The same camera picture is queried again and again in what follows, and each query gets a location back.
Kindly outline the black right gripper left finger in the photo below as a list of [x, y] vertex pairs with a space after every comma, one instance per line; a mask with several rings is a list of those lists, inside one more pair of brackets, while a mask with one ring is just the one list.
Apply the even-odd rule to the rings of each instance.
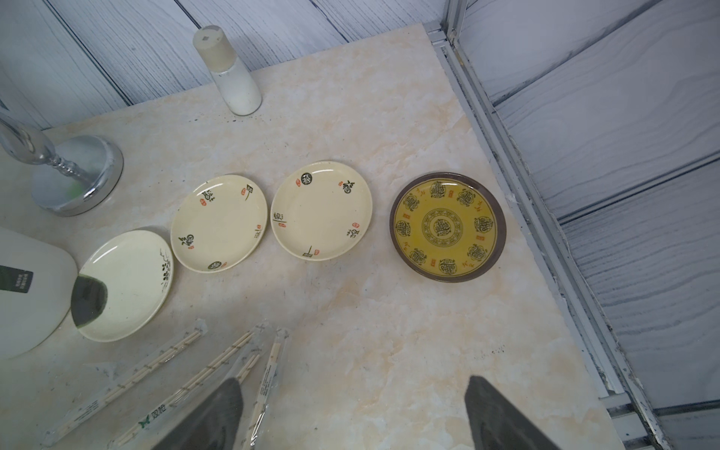
[[240, 382], [227, 379], [154, 449], [233, 449], [243, 410]]

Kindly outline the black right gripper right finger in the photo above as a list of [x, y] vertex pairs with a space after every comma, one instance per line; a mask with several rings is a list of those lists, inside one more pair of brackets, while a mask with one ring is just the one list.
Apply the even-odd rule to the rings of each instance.
[[470, 377], [464, 402], [475, 449], [560, 449], [484, 377]]

